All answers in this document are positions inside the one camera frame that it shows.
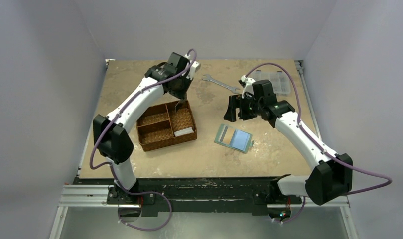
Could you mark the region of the teal leather card holder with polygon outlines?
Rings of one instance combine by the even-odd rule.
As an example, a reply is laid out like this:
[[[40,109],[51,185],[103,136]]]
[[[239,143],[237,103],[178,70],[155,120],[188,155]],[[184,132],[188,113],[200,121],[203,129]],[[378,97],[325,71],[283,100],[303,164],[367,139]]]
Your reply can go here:
[[[224,126],[229,126],[226,124],[221,124],[218,128],[217,134],[215,136],[214,142],[218,145],[242,152],[242,153],[247,153],[251,147],[253,147],[254,141],[252,140],[252,134],[239,130],[235,127],[236,132],[234,134],[234,137],[232,139],[231,145],[225,145],[223,143],[219,142],[219,137],[223,131]]]

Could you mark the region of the gold card with black stripe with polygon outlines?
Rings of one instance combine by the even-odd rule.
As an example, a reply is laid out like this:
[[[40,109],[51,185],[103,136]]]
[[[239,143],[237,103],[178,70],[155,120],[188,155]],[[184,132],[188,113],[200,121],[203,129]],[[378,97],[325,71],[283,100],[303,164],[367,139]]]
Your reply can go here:
[[[235,128],[224,126],[223,131],[219,137],[219,142],[225,145],[231,145],[235,132],[236,132]]]

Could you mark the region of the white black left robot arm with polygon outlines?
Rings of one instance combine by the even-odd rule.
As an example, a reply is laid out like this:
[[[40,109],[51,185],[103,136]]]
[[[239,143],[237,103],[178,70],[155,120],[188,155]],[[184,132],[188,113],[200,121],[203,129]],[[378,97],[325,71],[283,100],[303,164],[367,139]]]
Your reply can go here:
[[[125,203],[131,204],[138,199],[138,189],[134,187],[137,178],[131,164],[134,150],[129,137],[131,128],[166,93],[183,103],[199,68],[194,49],[184,56],[173,52],[166,62],[150,67],[137,88],[113,111],[106,116],[94,117],[94,146],[89,166],[92,170],[104,165],[110,167],[114,183],[120,187],[119,197]]]

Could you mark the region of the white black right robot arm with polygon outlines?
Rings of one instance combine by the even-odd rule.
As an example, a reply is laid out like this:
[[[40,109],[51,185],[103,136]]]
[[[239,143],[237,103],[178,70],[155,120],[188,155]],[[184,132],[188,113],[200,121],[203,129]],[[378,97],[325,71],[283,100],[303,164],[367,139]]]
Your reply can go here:
[[[288,101],[278,100],[271,81],[242,76],[239,83],[243,92],[229,96],[224,120],[235,122],[261,116],[292,143],[311,169],[309,176],[288,174],[275,178],[269,190],[273,201],[281,203],[294,195],[323,205],[350,192],[353,160],[348,154],[338,154],[314,135]]]

